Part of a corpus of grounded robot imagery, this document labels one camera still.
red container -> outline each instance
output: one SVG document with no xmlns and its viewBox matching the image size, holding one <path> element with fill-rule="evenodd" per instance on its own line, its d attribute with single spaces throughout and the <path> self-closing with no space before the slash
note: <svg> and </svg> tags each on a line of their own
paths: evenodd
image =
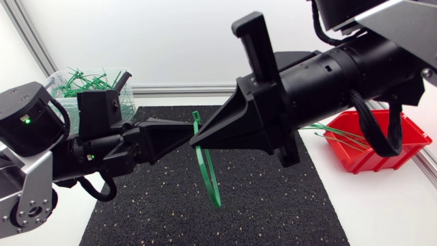
<svg viewBox="0 0 437 246">
<path fill-rule="evenodd" d="M 382 131 L 387 136 L 389 110 L 373 110 L 372 112 L 381 126 Z M 358 123 L 358 113 L 356 111 L 343 112 L 331 123 L 329 123 L 328 126 L 363 136 Z M 378 156 L 373 148 L 369 148 L 366 151 L 361 152 L 339 141 L 332 139 L 326 140 L 348 172 L 353 172 L 354 174 L 367 170 L 374 170 L 375 172 L 378 172 L 379 170 L 386 168 L 393 168 L 397 170 L 419 150 L 432 143 L 431 138 L 429 138 L 413 121 L 411 121 L 404 114 L 402 114 L 402 130 L 404 137 L 402 141 L 401 154 L 399 156 L 390 158 Z M 326 131 L 324 136 L 340 139 L 348 144 L 356 146 L 356 144 L 349 139 L 332 132 Z"/>
</svg>

black mat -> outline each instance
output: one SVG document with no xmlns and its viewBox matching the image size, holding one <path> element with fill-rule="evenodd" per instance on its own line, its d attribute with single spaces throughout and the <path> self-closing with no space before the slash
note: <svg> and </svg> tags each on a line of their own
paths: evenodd
<svg viewBox="0 0 437 246">
<path fill-rule="evenodd" d="M 148 117 L 207 120 L 217 107 L 141 107 Z M 223 206 L 215 210 L 194 150 L 116 178 L 118 196 L 97 202 L 81 245 L 348 245 L 300 138 L 301 164 L 284 169 L 256 150 L 212 150 Z"/>
</svg>

white backdrop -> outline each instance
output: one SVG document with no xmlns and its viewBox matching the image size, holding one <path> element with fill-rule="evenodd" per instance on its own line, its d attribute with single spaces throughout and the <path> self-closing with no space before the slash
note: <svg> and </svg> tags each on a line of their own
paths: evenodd
<svg viewBox="0 0 437 246">
<path fill-rule="evenodd" d="M 305 0 L 22 0 L 58 69 L 129 67 L 137 85 L 229 85 L 250 67 L 231 24 L 264 13 L 276 51 L 325 51 Z"/>
<path fill-rule="evenodd" d="M 44 74 L 1 6 L 0 37 L 0 92 L 32 81 L 44 82 Z"/>
</svg>

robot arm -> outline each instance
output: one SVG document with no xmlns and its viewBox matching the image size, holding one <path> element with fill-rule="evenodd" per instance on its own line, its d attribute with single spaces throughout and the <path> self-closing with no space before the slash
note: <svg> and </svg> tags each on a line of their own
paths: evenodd
<svg viewBox="0 0 437 246">
<path fill-rule="evenodd" d="M 192 146 L 204 148 L 278 150 L 287 167 L 299 162 L 297 129 L 355 106 L 377 153 L 396 154 L 401 105 L 419 103 L 422 78 L 437 84 L 434 2 L 313 0 L 316 32 L 335 46 L 324 53 L 273 53 L 262 14 L 236 21 L 232 31 L 242 39 L 253 73 L 237 79 L 232 97 L 193 138 L 193 125 L 185 122 L 122 121 L 118 93 L 129 74 L 116 90 L 78 94 L 80 130 L 69 137 L 67 113 L 63 123 L 48 102 L 62 108 L 40 84 L 0 94 L 0 238 L 47 220 L 57 203 L 52 182 L 63 187 L 79 182 L 108 201 L 117 193 L 113 177 L 130 174 L 137 163 L 153 165 L 190 138 Z M 328 38 L 319 9 L 327 29 L 360 31 L 344 40 Z M 388 139 L 372 122 L 364 104 L 369 99 L 391 105 Z M 94 172 L 109 185 L 108 194 L 85 179 Z"/>
<path fill-rule="evenodd" d="M 70 136 L 67 112 L 39 83 L 0 94 L 0 238 L 47 220 L 57 204 L 52 182 L 68 188 L 79 182 L 107 202 L 117 194 L 114 177 L 132 173 L 137 163 L 153 165 L 193 136 L 191 123 L 123 121 L 118 96 L 129 77 L 125 73 L 115 90 L 78 94 L 79 133 Z M 65 124 L 49 101 L 63 112 Z M 84 177 L 94 172 L 108 184 L 108 194 Z"/>
<path fill-rule="evenodd" d="M 435 77 L 437 35 L 430 29 L 437 23 L 437 8 L 417 1 L 382 2 L 313 0 L 316 33 L 335 45 L 324 53 L 273 53 L 262 14 L 236 21 L 232 29 L 242 39 L 253 74 L 237 79 L 232 97 L 190 144 L 268 154 L 278 150 L 287 167 L 299 162 L 297 129 L 356 107 L 364 136 L 375 151 L 381 156 L 399 154 L 401 106 L 417 106 L 424 92 L 422 77 Z M 328 38 L 321 33 L 318 5 L 327 29 L 360 31 L 344 40 Z M 369 99 L 391 106 L 388 139 L 365 105 Z"/>
</svg>

metal profile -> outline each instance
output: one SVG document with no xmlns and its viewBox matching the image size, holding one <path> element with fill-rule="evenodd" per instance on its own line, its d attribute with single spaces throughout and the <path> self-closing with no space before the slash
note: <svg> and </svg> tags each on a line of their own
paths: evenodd
<svg viewBox="0 0 437 246">
<path fill-rule="evenodd" d="M 370 100 L 367 105 L 371 109 L 388 109 L 382 102 Z M 419 166 L 429 181 L 437 188 L 437 159 L 431 151 L 424 147 L 419 153 L 412 157 L 412 160 Z"/>
<path fill-rule="evenodd" d="M 231 96 L 235 85 L 133 86 L 135 98 L 172 96 Z"/>
<path fill-rule="evenodd" d="M 20 0 L 0 0 L 3 8 L 46 77 L 57 71 Z"/>
</svg>

